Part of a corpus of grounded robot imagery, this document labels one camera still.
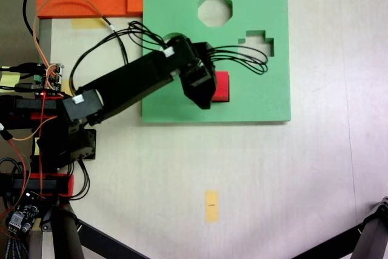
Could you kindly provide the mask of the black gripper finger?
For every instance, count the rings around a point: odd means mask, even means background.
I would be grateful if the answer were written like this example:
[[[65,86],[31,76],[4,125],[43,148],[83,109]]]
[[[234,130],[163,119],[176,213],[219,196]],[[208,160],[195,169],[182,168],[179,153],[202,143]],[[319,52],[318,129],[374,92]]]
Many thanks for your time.
[[[215,73],[181,74],[181,85],[185,96],[203,110],[211,108],[216,83]]]

